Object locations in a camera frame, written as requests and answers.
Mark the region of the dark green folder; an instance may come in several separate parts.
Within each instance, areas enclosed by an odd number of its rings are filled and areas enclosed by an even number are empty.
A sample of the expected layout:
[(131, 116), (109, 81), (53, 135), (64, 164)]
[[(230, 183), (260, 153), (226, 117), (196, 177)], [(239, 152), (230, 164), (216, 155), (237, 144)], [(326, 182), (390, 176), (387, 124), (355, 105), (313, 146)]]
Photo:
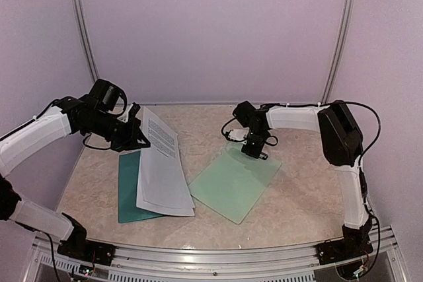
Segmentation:
[(140, 154), (139, 151), (135, 151), (119, 156), (118, 222), (120, 224), (155, 219), (163, 216), (162, 214), (136, 207)]

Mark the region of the light green clipboard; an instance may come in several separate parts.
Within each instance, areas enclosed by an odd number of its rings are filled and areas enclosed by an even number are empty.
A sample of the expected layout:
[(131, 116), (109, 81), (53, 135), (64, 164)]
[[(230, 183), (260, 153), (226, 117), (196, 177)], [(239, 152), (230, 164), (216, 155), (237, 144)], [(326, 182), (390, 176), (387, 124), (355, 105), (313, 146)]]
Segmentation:
[(228, 144), (189, 184), (195, 199), (235, 224), (243, 222), (282, 163), (254, 159)]

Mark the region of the white paper sheet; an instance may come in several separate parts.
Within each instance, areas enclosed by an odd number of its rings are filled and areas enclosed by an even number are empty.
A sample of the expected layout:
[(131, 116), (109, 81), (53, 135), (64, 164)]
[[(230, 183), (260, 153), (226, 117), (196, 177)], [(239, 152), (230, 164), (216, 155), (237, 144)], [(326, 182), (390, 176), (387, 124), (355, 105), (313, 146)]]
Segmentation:
[(194, 202), (182, 170), (178, 134), (147, 107), (142, 132), (151, 146), (140, 152), (135, 206), (162, 215), (193, 217)]

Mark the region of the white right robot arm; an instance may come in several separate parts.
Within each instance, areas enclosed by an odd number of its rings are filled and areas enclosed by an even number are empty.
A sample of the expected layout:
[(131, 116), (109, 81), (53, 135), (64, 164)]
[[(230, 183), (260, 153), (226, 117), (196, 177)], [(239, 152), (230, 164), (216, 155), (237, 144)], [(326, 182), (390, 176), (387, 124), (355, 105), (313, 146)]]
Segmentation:
[(300, 129), (320, 134), (324, 157), (334, 167), (341, 186), (344, 238), (338, 243), (338, 253), (344, 258), (354, 257), (364, 247), (363, 237), (372, 226), (365, 204), (363, 135), (348, 106), (348, 102), (336, 100), (325, 105), (265, 104), (256, 108), (244, 101), (232, 113), (242, 128), (221, 130), (226, 140), (242, 143), (242, 153), (263, 160), (267, 158), (264, 146), (271, 146), (272, 130)]

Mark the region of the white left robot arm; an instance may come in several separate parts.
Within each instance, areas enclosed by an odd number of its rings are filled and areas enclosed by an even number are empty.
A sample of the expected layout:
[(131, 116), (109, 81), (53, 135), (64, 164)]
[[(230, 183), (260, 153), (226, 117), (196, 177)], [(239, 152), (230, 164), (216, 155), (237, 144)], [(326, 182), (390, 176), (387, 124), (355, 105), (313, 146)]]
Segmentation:
[(76, 222), (21, 197), (7, 176), (38, 151), (75, 133), (98, 135), (111, 151), (118, 153), (149, 148), (151, 143), (136, 117), (139, 104), (124, 104), (123, 110), (115, 114), (113, 109), (118, 100), (127, 100), (125, 92), (109, 81), (98, 79), (81, 98), (66, 96), (53, 100), (39, 115), (1, 137), (1, 220), (66, 241), (67, 249), (76, 257), (88, 258), (93, 245), (75, 232)]

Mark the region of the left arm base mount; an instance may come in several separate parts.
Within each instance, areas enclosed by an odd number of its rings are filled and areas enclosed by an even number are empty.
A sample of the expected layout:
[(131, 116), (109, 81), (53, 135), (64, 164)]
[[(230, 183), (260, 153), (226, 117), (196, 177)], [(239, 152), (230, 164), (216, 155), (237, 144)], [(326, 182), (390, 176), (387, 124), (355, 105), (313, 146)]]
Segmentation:
[(88, 240), (87, 230), (82, 224), (70, 215), (62, 215), (71, 221), (73, 230), (67, 240), (60, 241), (58, 254), (92, 264), (111, 266), (116, 251), (115, 245)]

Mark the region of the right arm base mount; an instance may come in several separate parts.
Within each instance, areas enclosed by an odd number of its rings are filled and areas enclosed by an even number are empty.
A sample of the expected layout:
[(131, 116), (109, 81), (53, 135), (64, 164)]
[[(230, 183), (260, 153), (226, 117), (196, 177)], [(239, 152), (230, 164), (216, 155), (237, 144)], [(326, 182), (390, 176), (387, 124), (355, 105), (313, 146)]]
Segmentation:
[(351, 229), (343, 225), (341, 239), (326, 240), (316, 245), (319, 264), (332, 264), (372, 253), (369, 232), (370, 228), (367, 226)]

